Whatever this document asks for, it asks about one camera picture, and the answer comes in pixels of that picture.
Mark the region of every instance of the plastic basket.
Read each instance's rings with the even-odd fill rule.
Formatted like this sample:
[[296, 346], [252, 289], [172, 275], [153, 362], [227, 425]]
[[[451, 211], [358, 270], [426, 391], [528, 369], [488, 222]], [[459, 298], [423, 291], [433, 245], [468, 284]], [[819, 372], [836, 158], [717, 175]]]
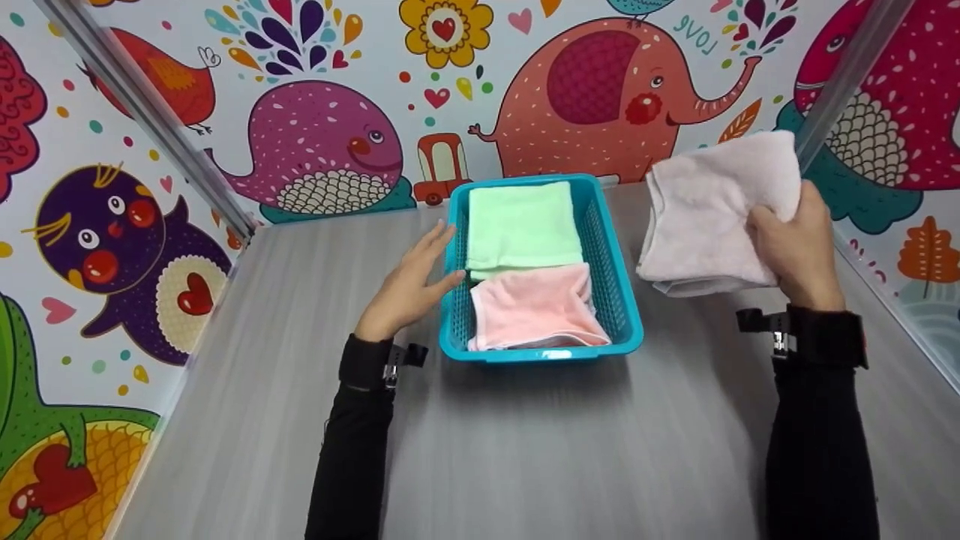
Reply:
[[449, 222], [457, 233], [446, 247], [446, 273], [467, 265], [468, 196], [472, 189], [505, 185], [542, 185], [570, 183], [577, 233], [584, 248], [584, 261], [590, 266], [593, 304], [597, 320], [611, 338], [602, 347], [566, 347], [555, 349], [512, 349], [507, 351], [469, 351], [468, 341], [476, 335], [476, 314], [470, 297], [469, 280], [444, 296], [441, 303], [440, 347], [453, 360], [508, 363], [530, 361], [590, 360], [602, 356], [626, 355], [643, 341], [643, 327], [636, 309], [633, 289], [627, 277], [613, 221], [601, 185], [590, 175], [548, 175], [528, 178], [484, 181], [464, 184], [450, 195]]

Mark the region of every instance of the flower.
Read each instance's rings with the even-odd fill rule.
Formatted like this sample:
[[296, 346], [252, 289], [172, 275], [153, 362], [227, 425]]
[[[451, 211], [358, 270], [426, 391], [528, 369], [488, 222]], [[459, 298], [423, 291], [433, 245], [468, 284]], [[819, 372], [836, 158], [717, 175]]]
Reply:
[[427, 65], [440, 69], [452, 61], [467, 67], [474, 49], [490, 45], [493, 10], [477, 0], [403, 0], [400, 20], [410, 27], [407, 50], [426, 55]]

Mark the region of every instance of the black wrist strap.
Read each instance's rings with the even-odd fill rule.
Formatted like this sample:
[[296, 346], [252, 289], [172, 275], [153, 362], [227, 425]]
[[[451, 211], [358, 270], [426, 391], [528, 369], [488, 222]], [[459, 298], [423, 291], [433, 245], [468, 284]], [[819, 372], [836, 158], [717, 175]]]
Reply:
[[863, 322], [849, 311], [813, 311], [787, 306], [785, 313], [764, 315], [760, 309], [741, 309], [737, 325], [744, 332], [774, 335], [773, 357], [837, 367], [867, 364]]
[[396, 368], [423, 367], [428, 352], [416, 343], [404, 348], [392, 339], [371, 343], [351, 334], [340, 360], [340, 382], [364, 390], [396, 388]]

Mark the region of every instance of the cartoon wallpaper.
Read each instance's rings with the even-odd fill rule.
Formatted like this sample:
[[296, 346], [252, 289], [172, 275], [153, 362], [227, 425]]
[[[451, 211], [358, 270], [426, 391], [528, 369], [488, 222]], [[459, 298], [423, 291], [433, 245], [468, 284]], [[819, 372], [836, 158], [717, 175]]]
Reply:
[[0, 538], [104, 536], [242, 249], [107, 92], [33, 2], [0, 8]]
[[676, 152], [772, 129], [842, 3], [94, 1], [86, 12], [241, 208], [270, 225], [436, 206], [504, 176], [640, 182]]
[[[797, 130], [873, 0], [848, 0], [807, 52], [778, 127]], [[806, 176], [846, 255], [960, 391], [960, 1], [916, 0]]]

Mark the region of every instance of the purple whale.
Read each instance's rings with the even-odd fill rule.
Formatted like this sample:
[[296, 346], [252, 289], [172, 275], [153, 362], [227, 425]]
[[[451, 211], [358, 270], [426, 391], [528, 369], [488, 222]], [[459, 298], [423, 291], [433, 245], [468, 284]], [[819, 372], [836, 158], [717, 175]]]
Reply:
[[[327, 81], [291, 83], [261, 96], [248, 138], [250, 174], [217, 167], [240, 195], [292, 212], [367, 207], [389, 193], [403, 168], [399, 137], [383, 110]], [[212, 150], [206, 153], [216, 164]]]

